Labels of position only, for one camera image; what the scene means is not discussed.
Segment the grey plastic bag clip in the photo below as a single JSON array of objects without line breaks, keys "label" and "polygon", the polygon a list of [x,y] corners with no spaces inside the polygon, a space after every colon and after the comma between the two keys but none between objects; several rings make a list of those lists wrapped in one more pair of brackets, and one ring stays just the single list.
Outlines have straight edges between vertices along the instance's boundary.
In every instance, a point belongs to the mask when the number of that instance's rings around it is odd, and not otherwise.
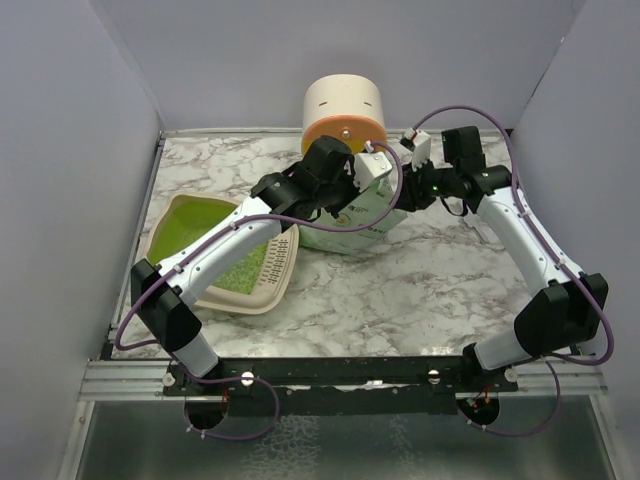
[{"label": "grey plastic bag clip", "polygon": [[465,220],[465,223],[471,229],[471,231],[476,235],[480,243],[482,244],[492,243],[491,235],[486,232],[482,222],[478,218],[476,218],[475,216],[467,217]]}]

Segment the green cat litter pellets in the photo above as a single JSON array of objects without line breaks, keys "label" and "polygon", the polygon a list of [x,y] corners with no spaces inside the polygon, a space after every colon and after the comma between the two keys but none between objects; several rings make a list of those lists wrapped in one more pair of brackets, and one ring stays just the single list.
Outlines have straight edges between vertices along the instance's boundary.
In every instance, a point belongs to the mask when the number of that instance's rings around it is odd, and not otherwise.
[{"label": "green cat litter pellets", "polygon": [[[179,249],[195,242],[223,219],[236,206],[228,201],[202,199],[187,196],[169,215],[164,226],[156,229],[154,247],[149,249],[148,259],[153,264],[170,257]],[[219,277],[213,286],[240,294],[250,294],[257,282],[267,244],[254,248],[232,268]]]}]

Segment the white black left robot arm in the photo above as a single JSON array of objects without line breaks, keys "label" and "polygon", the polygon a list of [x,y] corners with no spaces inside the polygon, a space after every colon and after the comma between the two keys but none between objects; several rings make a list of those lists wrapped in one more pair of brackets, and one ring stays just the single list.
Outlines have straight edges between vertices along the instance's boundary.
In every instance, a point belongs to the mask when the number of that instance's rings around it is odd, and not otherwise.
[{"label": "white black left robot arm", "polygon": [[220,385],[219,357],[201,332],[193,304],[222,274],[256,247],[293,225],[321,226],[316,211],[337,214],[369,186],[400,174],[397,153],[368,141],[352,154],[342,141],[322,136],[302,159],[263,176],[250,195],[218,225],[176,254],[131,270],[129,314],[138,316],[155,340],[186,369],[186,382],[206,395]]}]

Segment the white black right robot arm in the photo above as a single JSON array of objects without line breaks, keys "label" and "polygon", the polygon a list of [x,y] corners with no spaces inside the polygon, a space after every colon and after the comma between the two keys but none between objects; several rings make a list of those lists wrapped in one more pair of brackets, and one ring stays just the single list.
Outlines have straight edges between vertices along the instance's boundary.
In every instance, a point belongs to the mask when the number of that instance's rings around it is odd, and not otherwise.
[{"label": "white black right robot arm", "polygon": [[435,201],[461,200],[463,214],[477,215],[502,242],[531,296],[511,327],[464,348],[461,383],[481,391],[494,381],[497,369],[593,339],[608,295],[606,280],[586,274],[561,251],[524,193],[512,186],[506,166],[487,164],[478,129],[443,132],[444,168],[431,161],[426,132],[409,128],[400,143],[410,151],[411,162],[402,168],[399,208],[415,212]]}]

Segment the beige green litter box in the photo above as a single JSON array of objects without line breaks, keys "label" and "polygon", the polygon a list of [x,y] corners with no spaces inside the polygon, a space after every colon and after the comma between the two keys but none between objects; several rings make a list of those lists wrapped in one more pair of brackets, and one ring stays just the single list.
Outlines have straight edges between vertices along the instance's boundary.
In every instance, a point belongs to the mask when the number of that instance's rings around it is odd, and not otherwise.
[{"label": "beige green litter box", "polygon": [[[178,192],[172,195],[151,227],[144,250],[144,256],[147,259],[149,249],[154,247],[157,238],[156,229],[164,226],[168,215],[184,202],[187,196],[219,201],[225,200],[236,207],[239,205],[237,200],[212,194]],[[275,308],[285,293],[294,269],[299,246],[298,228],[292,227],[266,244],[267,251],[262,267],[250,294],[231,292],[217,288],[212,284],[195,305],[199,308],[243,315],[259,315]]]}]

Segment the cream round drawer cabinet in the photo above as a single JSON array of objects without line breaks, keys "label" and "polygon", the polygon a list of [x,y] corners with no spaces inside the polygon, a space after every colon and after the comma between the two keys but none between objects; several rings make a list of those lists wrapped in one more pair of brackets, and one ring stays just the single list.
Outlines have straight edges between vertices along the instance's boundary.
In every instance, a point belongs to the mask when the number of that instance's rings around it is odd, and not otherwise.
[{"label": "cream round drawer cabinet", "polygon": [[301,153],[323,135],[340,139],[353,153],[362,151],[369,140],[386,143],[378,87],[354,74],[328,75],[312,83],[303,102]]}]

